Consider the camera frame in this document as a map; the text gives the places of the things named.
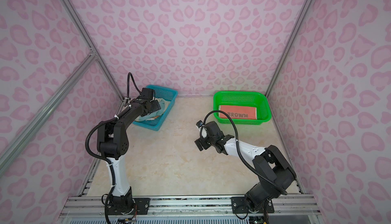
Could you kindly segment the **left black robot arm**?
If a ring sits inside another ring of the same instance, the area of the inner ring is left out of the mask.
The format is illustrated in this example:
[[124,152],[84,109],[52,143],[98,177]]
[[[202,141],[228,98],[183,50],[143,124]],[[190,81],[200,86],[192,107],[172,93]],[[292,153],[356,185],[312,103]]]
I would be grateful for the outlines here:
[[124,209],[125,212],[133,209],[134,201],[124,163],[124,155],[129,149],[126,130],[138,117],[147,116],[160,109],[161,106],[155,99],[155,91],[143,88],[141,94],[131,100],[126,109],[99,126],[97,150],[107,161],[109,175],[112,178],[108,206]]

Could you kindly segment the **pink orange towel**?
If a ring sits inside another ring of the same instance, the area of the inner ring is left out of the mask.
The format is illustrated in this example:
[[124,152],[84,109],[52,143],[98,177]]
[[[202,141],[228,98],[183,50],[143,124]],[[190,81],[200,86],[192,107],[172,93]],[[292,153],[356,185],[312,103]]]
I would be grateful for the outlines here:
[[231,119],[257,120],[256,107],[221,105],[219,110],[224,112],[219,112],[220,118],[227,119],[227,114]]

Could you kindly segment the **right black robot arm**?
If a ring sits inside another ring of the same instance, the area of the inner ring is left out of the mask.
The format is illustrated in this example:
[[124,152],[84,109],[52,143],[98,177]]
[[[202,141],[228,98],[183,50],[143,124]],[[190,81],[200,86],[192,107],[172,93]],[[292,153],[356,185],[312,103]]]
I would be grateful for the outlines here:
[[200,151],[213,147],[217,153],[236,156],[253,172],[259,182],[243,198],[233,202],[233,213],[274,213],[273,199],[287,194],[287,188],[296,180],[296,173],[278,147],[257,147],[238,139],[238,130],[234,135],[225,135],[214,121],[196,123],[200,136],[195,144]]

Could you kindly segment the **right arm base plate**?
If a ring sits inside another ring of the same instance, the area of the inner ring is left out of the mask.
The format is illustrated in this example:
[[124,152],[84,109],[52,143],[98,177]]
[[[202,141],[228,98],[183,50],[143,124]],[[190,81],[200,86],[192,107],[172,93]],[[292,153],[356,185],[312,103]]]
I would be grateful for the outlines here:
[[250,213],[274,213],[275,209],[272,200],[265,199],[261,201],[253,201],[245,196],[231,197],[232,212],[234,214],[250,214]]

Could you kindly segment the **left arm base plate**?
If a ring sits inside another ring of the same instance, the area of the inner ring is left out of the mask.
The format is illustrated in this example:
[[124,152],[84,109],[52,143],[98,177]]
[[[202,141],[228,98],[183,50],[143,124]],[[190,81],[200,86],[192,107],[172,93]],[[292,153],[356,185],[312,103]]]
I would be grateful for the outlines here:
[[147,215],[150,205],[150,198],[125,199],[113,197],[109,200],[108,215]]

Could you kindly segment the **teal yellow hippo towel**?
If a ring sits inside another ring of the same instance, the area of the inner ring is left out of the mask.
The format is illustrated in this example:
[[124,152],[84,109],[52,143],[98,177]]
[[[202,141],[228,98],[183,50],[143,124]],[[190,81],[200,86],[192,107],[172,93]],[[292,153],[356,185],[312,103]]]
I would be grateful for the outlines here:
[[159,118],[160,116],[162,116],[164,114],[164,112],[168,109],[168,107],[171,103],[170,101],[166,101],[162,98],[156,98],[155,100],[158,101],[158,103],[160,105],[160,110],[153,112],[149,115],[146,115],[144,117],[142,117],[142,116],[137,117],[136,118],[137,122],[156,120],[157,118]]

